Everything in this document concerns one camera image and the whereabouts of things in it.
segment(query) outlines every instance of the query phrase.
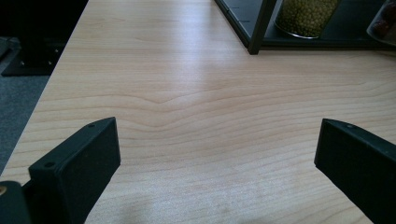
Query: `clear plastic container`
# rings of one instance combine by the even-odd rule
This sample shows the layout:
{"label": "clear plastic container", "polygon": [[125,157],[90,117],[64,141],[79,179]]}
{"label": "clear plastic container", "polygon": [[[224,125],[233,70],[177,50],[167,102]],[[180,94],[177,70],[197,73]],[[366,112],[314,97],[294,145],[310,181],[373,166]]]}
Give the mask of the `clear plastic container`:
{"label": "clear plastic container", "polygon": [[340,0],[283,0],[276,26],[294,36],[318,38]]}
{"label": "clear plastic container", "polygon": [[396,46],[396,0],[384,3],[367,28],[367,34],[382,43]]}

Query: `wood grain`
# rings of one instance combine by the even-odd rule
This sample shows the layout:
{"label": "wood grain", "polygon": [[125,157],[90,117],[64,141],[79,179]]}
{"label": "wood grain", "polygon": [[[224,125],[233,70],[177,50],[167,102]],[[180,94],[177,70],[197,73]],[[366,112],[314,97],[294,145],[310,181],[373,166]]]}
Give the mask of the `wood grain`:
{"label": "wood grain", "polygon": [[1,179],[114,116],[121,167],[87,223],[370,223],[314,157],[323,118],[396,143],[395,59],[250,56],[213,1],[91,0]]}

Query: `shelf frame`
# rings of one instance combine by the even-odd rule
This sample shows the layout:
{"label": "shelf frame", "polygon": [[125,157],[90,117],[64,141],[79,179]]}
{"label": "shelf frame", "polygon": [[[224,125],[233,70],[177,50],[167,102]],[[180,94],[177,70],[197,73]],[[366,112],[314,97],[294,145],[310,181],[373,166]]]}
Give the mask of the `shelf frame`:
{"label": "shelf frame", "polygon": [[373,0],[342,0],[318,39],[285,34],[274,25],[281,0],[215,0],[251,55],[262,49],[396,49],[366,34],[381,8]]}

